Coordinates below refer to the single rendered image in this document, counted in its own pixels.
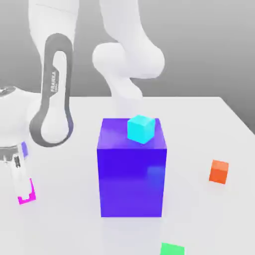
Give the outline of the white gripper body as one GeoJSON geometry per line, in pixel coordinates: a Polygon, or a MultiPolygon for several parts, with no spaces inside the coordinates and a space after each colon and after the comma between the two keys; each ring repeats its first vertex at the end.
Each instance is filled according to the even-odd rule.
{"type": "Polygon", "coordinates": [[[32,190],[25,165],[21,164],[20,166],[16,166],[16,164],[12,162],[10,164],[10,169],[17,196],[22,199],[28,199],[32,190]]]}

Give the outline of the large purple box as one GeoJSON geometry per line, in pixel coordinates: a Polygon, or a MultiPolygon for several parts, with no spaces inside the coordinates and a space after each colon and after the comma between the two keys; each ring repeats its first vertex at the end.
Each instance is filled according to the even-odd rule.
{"type": "Polygon", "coordinates": [[[146,144],[127,138],[127,119],[103,119],[98,145],[102,217],[162,215],[167,145],[160,120],[146,144]]]}

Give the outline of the small cyan cube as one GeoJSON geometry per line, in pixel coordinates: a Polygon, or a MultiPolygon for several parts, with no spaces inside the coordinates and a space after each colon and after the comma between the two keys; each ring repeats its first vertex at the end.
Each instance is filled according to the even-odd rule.
{"type": "Polygon", "coordinates": [[[127,121],[127,138],[146,144],[155,135],[155,119],[137,115],[127,121]]]}

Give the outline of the small green cube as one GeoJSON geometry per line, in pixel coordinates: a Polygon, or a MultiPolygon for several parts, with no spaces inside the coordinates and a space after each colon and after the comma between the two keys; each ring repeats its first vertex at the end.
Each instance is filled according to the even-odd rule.
{"type": "Polygon", "coordinates": [[[185,255],[185,248],[178,245],[161,243],[160,255],[185,255]]]}

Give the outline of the small magenta cube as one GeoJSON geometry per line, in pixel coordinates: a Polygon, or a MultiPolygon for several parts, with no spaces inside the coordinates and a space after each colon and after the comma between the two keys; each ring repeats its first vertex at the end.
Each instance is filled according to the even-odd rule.
{"type": "Polygon", "coordinates": [[[30,181],[31,192],[29,193],[29,197],[27,199],[23,199],[20,196],[17,197],[20,205],[36,200],[36,194],[35,194],[32,179],[30,178],[29,181],[30,181]]]}

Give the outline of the small orange cube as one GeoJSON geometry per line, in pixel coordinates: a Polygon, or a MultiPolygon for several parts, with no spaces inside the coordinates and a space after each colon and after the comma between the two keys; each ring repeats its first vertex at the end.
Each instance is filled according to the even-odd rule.
{"type": "Polygon", "coordinates": [[[229,164],[227,162],[213,160],[211,165],[209,181],[220,184],[226,184],[228,170],[229,164]]]}

